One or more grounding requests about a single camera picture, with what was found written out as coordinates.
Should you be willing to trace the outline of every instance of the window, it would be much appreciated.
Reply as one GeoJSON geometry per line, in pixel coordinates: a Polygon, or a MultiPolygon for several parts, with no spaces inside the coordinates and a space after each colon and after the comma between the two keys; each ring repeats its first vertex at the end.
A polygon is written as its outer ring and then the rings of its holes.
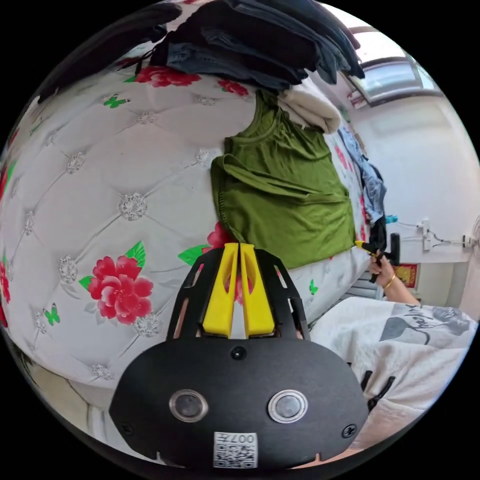
{"type": "Polygon", "coordinates": [[[360,43],[356,54],[365,78],[346,76],[346,79],[368,105],[375,107],[419,95],[443,96],[425,69],[391,38],[347,12],[323,6],[348,27],[360,43]]]}

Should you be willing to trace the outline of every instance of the fan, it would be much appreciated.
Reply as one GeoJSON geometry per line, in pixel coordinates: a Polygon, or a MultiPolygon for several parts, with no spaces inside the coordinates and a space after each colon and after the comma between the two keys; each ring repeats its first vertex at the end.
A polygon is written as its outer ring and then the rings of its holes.
{"type": "Polygon", "coordinates": [[[480,216],[477,217],[471,236],[463,236],[464,249],[472,249],[475,260],[480,264],[480,216]]]}

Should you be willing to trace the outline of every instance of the green tank top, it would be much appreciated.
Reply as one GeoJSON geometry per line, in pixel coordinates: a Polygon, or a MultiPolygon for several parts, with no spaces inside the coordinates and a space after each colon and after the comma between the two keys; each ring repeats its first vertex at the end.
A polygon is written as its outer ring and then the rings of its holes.
{"type": "Polygon", "coordinates": [[[324,135],[290,120],[274,95],[258,90],[250,126],[225,139],[210,170],[224,227],[296,268],[354,246],[349,191],[324,135]]]}

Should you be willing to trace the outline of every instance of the green butterfly print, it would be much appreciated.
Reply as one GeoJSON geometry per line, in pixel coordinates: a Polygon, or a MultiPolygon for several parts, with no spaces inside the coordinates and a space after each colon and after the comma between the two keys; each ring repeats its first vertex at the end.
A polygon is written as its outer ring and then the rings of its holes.
{"type": "Polygon", "coordinates": [[[59,312],[57,310],[57,306],[52,303],[51,304],[51,311],[43,309],[43,313],[46,316],[46,319],[48,320],[48,323],[50,325],[53,325],[54,322],[60,323],[60,317],[59,317],[59,312]]]}
{"type": "Polygon", "coordinates": [[[123,105],[123,104],[126,104],[127,102],[129,102],[130,100],[128,98],[126,99],[118,99],[118,95],[114,95],[112,96],[109,100],[107,100],[104,105],[106,107],[110,107],[111,109],[116,109],[117,107],[119,107],[120,105],[123,105]]]}
{"type": "Polygon", "coordinates": [[[310,293],[315,295],[319,291],[319,288],[315,286],[315,282],[313,280],[310,281],[310,293]]]}

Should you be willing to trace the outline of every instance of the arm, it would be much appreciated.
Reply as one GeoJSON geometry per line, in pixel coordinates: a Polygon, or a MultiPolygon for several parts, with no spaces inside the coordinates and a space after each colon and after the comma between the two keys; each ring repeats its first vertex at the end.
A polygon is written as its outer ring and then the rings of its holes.
{"type": "Polygon", "coordinates": [[[420,302],[395,275],[390,262],[385,257],[382,257],[380,262],[381,266],[378,266],[377,259],[374,257],[371,258],[370,273],[378,275],[376,283],[383,288],[388,301],[399,304],[420,305],[420,302]]]}

